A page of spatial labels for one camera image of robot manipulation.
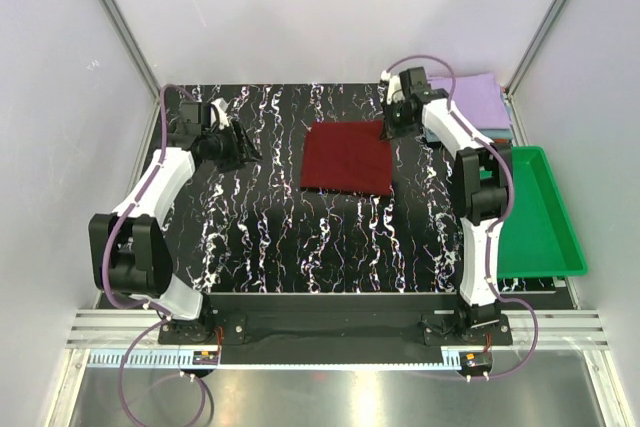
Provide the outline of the dark red t shirt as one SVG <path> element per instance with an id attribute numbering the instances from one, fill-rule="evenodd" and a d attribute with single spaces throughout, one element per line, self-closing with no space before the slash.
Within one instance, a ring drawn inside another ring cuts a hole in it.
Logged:
<path id="1" fill-rule="evenodd" d="M 300 187 L 389 196 L 392 150 L 383 122 L 315 122 L 306 134 Z"/>

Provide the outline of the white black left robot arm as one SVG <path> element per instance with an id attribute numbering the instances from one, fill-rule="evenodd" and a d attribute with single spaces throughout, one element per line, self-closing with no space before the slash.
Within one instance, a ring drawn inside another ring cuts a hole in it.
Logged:
<path id="1" fill-rule="evenodd" d="M 184 100 L 173 131 L 164 129 L 150 164 L 127 197 L 88 225 L 94 282 L 118 309 L 150 308 L 181 322 L 196 343 L 215 333 L 216 319 L 202 293 L 180 280 L 162 226 L 170 207 L 197 169 L 220 173 L 257 162 L 260 153 L 222 98 Z"/>

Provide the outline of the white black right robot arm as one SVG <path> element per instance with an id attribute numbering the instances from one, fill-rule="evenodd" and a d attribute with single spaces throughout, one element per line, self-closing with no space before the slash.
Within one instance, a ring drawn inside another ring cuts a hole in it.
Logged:
<path id="1" fill-rule="evenodd" d="M 381 138 L 430 131 L 453 157 L 449 198 L 463 230 L 463 268 L 458 307 L 440 335 L 482 341 L 499 329 L 501 316 L 496 277 L 500 234 L 514 205 L 511 147 L 498 146 L 474 127 L 446 90 L 431 86 L 422 67 L 384 71 L 380 84 Z"/>

